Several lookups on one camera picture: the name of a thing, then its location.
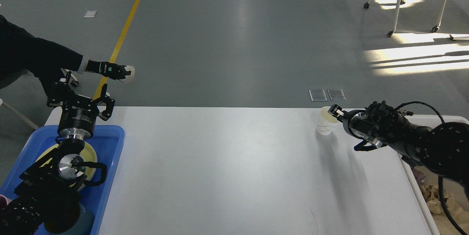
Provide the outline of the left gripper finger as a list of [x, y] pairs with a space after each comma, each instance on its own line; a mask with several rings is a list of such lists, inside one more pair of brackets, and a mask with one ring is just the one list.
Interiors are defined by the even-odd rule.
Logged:
[[115, 100], [110, 97], [110, 94], [107, 92], [107, 87], [108, 84], [103, 84], [99, 97], [93, 100], [93, 105], [98, 111], [99, 109], [97, 107], [100, 104], [104, 104], [104, 106], [106, 107], [103, 111], [98, 112], [97, 114], [97, 116], [104, 121], [107, 121], [109, 118], [111, 118], [115, 106]]
[[67, 71], [65, 78], [53, 82], [47, 98], [48, 107], [60, 107], [65, 102], [77, 97], [77, 94], [69, 85], [71, 76], [72, 73]]

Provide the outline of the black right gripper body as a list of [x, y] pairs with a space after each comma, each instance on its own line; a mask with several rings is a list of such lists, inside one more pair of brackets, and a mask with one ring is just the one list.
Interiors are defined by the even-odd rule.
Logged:
[[348, 112], [348, 120], [345, 120], [343, 128], [345, 131], [358, 139], [368, 140], [377, 148], [385, 147], [385, 143], [377, 138], [377, 132], [383, 124], [382, 113], [371, 113], [366, 110], [353, 110]]

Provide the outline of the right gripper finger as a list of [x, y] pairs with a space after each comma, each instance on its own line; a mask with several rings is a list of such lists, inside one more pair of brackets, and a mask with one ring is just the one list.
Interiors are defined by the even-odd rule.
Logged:
[[376, 150], [377, 147], [368, 140], [363, 139], [360, 143], [354, 146], [355, 151], [371, 151]]
[[334, 104], [328, 109], [328, 113], [332, 115], [339, 122], [348, 120], [348, 111], [345, 111], [339, 105]]

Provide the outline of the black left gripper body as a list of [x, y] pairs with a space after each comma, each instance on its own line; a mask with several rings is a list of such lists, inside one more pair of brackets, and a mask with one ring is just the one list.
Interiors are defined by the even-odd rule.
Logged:
[[87, 140], [94, 134], [99, 109], [91, 98], [75, 98], [63, 103], [58, 135]]

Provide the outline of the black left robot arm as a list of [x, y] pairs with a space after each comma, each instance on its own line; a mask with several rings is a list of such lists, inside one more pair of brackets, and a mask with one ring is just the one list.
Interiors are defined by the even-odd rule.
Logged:
[[33, 235], [45, 225], [54, 235], [88, 235], [94, 217], [80, 203], [82, 186], [98, 186], [107, 179], [107, 165], [86, 161], [81, 152], [94, 134], [96, 119], [112, 116], [115, 100], [107, 84], [96, 99], [76, 94], [71, 73], [52, 85], [47, 105], [60, 107], [58, 146], [45, 153], [21, 175], [17, 198], [1, 209], [2, 235]]

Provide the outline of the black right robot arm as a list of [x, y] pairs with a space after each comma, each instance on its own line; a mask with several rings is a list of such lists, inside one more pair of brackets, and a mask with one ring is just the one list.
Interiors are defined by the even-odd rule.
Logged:
[[464, 188], [468, 195], [469, 126], [462, 122], [445, 122], [436, 111], [440, 125], [429, 128], [410, 123], [404, 110], [409, 103], [392, 107], [385, 101], [374, 101], [363, 110], [345, 111], [334, 104], [328, 113], [342, 123], [345, 132], [360, 139], [356, 151], [371, 151], [389, 146], [411, 167], [424, 166], [438, 176], [439, 195], [443, 180], [449, 179]]

